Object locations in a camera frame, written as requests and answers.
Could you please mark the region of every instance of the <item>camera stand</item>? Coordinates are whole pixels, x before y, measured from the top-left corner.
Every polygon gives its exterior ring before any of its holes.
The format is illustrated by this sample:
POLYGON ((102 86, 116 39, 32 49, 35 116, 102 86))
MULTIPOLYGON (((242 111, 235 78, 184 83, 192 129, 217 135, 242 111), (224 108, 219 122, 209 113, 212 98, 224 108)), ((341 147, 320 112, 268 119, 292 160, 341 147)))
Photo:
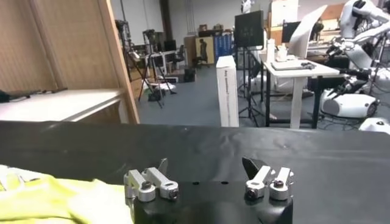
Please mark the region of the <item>camera stand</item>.
MULTIPOLYGON (((151 88, 151 85, 150 85, 149 82, 147 81, 147 77, 146 77, 147 68, 149 67, 149 65, 152 64, 153 71, 155 71, 155 67, 156 67, 156 65, 155 65, 155 58, 153 57, 153 53, 152 53, 153 50, 152 50, 152 44, 151 44, 151 43, 149 43, 149 52, 150 52, 150 54, 149 54, 149 56, 148 56, 148 58, 147 58, 147 63, 146 63, 146 65, 145 65, 145 71, 143 72, 143 74, 141 74, 141 77, 142 77, 142 84, 141 84, 140 95, 138 96, 138 101, 141 100, 142 92, 143 92, 143 90, 144 90, 144 88, 143 88, 144 83, 147 84, 147 87, 148 87, 153 93, 154 93, 154 91, 155 91, 153 88, 151 88)), ((160 68, 159 66, 157 66, 157 68, 158 68, 158 70, 160 71, 160 73, 161 73, 161 75, 162 75, 162 77, 163 77, 164 83, 165 83, 166 86, 168 87, 168 90, 169 90, 169 92, 171 93, 171 95, 177 94, 177 93, 174 92, 174 91, 171 89, 171 87, 169 86, 169 82, 167 81, 167 79, 166 79, 166 77, 165 77, 165 73, 161 70, 161 68, 160 68)), ((161 99, 162 99, 162 98, 163 98, 163 94, 161 93, 161 91, 162 91, 162 89, 161 89, 161 83, 160 83, 160 81, 157 81, 157 75, 156 75, 155 72, 154 72, 154 80, 155 80, 156 82, 158 82, 158 91, 159 91, 160 97, 161 97, 161 99)))

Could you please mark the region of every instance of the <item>white table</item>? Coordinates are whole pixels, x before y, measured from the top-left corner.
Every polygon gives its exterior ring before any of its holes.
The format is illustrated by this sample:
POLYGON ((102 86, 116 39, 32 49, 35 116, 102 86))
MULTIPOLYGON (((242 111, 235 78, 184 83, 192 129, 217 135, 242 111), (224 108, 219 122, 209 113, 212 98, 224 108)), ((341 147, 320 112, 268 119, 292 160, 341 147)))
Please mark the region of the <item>white table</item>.
POLYGON ((66 90, 31 95, 18 102, 0 103, 0 121, 79 121, 119 102, 121 123, 128 124, 126 103, 119 89, 66 90))
MULTIPOLYGON (((152 58, 162 57, 163 58, 163 72, 164 72, 164 75, 168 75, 168 70, 166 69, 166 56, 169 54, 175 54, 175 53, 176 53, 176 51, 165 51, 165 52, 155 53, 152 55, 146 55, 145 56, 145 65, 149 65, 147 63, 149 57, 152 57, 152 58)), ((147 66, 146 69, 147 69, 147 76, 150 77, 149 66, 147 66)), ((154 72, 157 75, 156 66, 154 66, 154 72)))
MULTIPOLYGON (((308 61, 308 60, 300 60, 302 63, 310 62, 311 64, 316 65, 314 69, 302 69, 302 70, 288 70, 288 71, 276 71, 274 67, 272 67, 271 63, 266 62, 267 56, 266 54, 260 54, 260 60, 263 63, 264 67, 267 70, 267 94, 270 92, 271 83, 270 76, 273 75, 278 78, 293 78, 294 79, 294 90, 292 95, 292 108, 291 108, 291 121, 290 128, 299 129, 300 127, 300 114, 302 111, 302 91, 305 85, 305 78, 308 77, 334 77, 335 75, 339 75, 340 71, 337 69, 329 68, 324 65, 320 65, 318 63, 308 61)), ((269 118, 269 97, 267 97, 266 101, 266 117, 269 118)))

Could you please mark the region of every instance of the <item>light stand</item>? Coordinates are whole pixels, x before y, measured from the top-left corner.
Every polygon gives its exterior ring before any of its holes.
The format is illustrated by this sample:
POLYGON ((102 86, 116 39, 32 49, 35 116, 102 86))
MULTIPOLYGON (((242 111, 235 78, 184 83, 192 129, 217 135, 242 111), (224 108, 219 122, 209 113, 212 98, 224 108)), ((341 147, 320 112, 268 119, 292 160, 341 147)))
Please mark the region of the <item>light stand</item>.
MULTIPOLYGON (((129 49, 132 49, 131 39, 130 38, 126 38, 126 37, 130 36, 129 23, 127 21, 115 20, 115 24, 116 24, 116 28, 117 28, 117 30, 118 30, 118 32, 120 34, 120 39, 121 39, 121 42, 122 42, 123 57, 124 57, 124 61, 125 61, 125 64, 126 64, 126 70, 127 70, 127 73, 128 73, 130 81, 131 81, 130 68, 129 68, 129 64, 128 64, 128 59, 129 58, 132 61, 133 65, 136 68, 136 70, 138 71, 138 73, 140 74, 140 76, 142 77, 142 79, 145 80, 146 79, 146 69, 145 69, 144 73, 142 73, 141 70, 139 69, 139 67, 136 64, 136 61, 130 55, 130 52, 128 52, 128 50, 126 49, 126 40, 127 40, 127 42, 129 42, 129 49)), ((147 87, 150 90, 153 91, 153 89, 152 89, 151 85, 149 84, 149 82, 146 82, 146 85, 147 85, 147 87)), ((160 106, 160 108, 162 109, 163 106, 162 106, 162 104, 160 103, 159 100, 157 100, 157 103, 160 106)))
MULTIPOLYGON (((146 81, 146 73, 147 73, 147 68, 149 67, 149 65, 152 63, 152 67, 153 67, 153 71, 155 71, 155 58, 154 58, 154 51, 153 51, 153 46, 154 46, 154 30, 146 30, 143 32, 143 35, 144 35, 144 40, 145 40, 145 43, 147 43, 147 45, 149 46, 149 56, 147 58, 147 63, 145 65, 145 71, 144 71, 144 75, 142 75, 142 84, 141 84, 141 89, 140 89, 140 95, 138 96, 138 101, 141 100, 141 96, 142 96, 142 92, 143 92, 143 85, 144 83, 147 83, 148 82, 146 81)), ((162 77, 163 77, 163 80, 164 80, 164 83, 167 85, 168 87, 168 90, 169 92, 171 93, 171 95, 173 94, 177 94, 176 92, 174 92, 171 87, 169 86, 169 82, 167 81, 166 77, 165 77, 165 73, 161 70, 161 68, 158 66, 158 70, 160 71, 162 77)), ((161 93, 162 89, 160 88, 160 81, 157 81, 157 75, 156 75, 156 72, 154 72, 154 80, 156 82, 158 82, 158 88, 159 88, 159 91, 160 91, 160 97, 161 99, 163 98, 163 95, 161 93)))

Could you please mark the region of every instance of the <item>tripod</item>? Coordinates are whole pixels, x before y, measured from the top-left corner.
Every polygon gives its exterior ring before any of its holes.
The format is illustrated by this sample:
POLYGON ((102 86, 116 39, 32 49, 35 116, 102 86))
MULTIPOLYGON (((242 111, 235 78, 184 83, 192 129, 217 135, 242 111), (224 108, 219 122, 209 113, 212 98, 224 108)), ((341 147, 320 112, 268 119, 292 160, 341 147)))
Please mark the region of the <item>tripod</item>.
MULTIPOLYGON (((147 77, 146 77, 147 67, 148 67, 151 63, 152 63, 152 66, 153 66, 153 71, 155 71, 155 67, 156 67, 156 65, 155 65, 155 58, 153 57, 153 54, 152 54, 153 48, 152 48, 152 44, 151 44, 151 43, 149 43, 149 52, 150 52, 150 54, 149 54, 149 56, 148 56, 148 58, 147 58, 147 62, 146 62, 146 65, 145 65, 145 71, 143 72, 143 74, 140 73, 140 74, 141 74, 141 77, 142 77, 142 84, 141 84, 140 95, 138 96, 138 101, 141 100, 141 96, 142 96, 142 92, 143 92, 144 83, 146 83, 146 84, 147 84, 147 87, 148 87, 151 91, 153 91, 153 93, 154 93, 154 89, 151 88, 149 82, 146 80, 146 79, 147 79, 147 77)), ((168 87, 168 90, 169 90, 169 92, 171 93, 171 95, 177 94, 177 93, 174 92, 174 91, 171 89, 171 87, 169 86, 169 82, 167 81, 167 79, 166 79, 166 77, 165 77, 165 73, 161 70, 161 67, 157 66, 157 68, 158 68, 158 70, 160 71, 161 75, 163 76, 164 83, 165 83, 166 86, 168 87)), ((157 75, 156 75, 156 73, 154 73, 154 80, 157 82, 157 75)), ((161 87, 160 87, 160 82, 158 82, 158 88, 159 88, 158 91, 159 91, 159 93, 160 93, 160 98, 162 99, 162 98, 163 98, 163 95, 162 95, 162 92, 161 92, 162 89, 161 89, 161 87)))
POLYGON ((244 97, 247 99, 248 106, 245 107, 244 109, 242 109, 241 111, 239 111, 238 114, 242 114, 243 112, 248 111, 247 116, 240 116, 239 118, 248 118, 250 120, 253 120, 255 122, 256 127, 259 127, 258 122, 256 120, 256 116, 261 115, 261 112, 256 110, 252 105, 252 101, 255 103, 255 105, 257 105, 257 104, 256 104, 256 101, 254 99, 254 94, 251 90, 252 89, 251 85, 252 85, 252 77, 257 76, 257 74, 260 71, 261 66, 260 66, 259 62, 256 61, 256 58, 254 57, 254 55, 246 48, 244 48, 244 57, 245 57, 246 51, 248 51, 248 54, 249 54, 249 63, 248 63, 249 74, 248 74, 247 94, 246 94, 246 96, 244 95, 244 97), (253 66, 253 68, 251 68, 252 60, 254 60, 254 62, 255 62, 255 65, 253 66))

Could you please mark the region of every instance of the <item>black tablecloth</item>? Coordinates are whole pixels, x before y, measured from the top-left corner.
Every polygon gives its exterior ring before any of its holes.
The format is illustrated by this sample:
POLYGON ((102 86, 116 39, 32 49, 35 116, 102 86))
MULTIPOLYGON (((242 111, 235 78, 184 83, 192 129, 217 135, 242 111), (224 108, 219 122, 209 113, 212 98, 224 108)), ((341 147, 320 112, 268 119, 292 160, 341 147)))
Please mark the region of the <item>black tablecloth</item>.
POLYGON ((246 180, 242 156, 292 168, 295 223, 390 222, 386 134, 0 122, 0 164, 58 178, 122 184, 168 158, 176 181, 246 180))

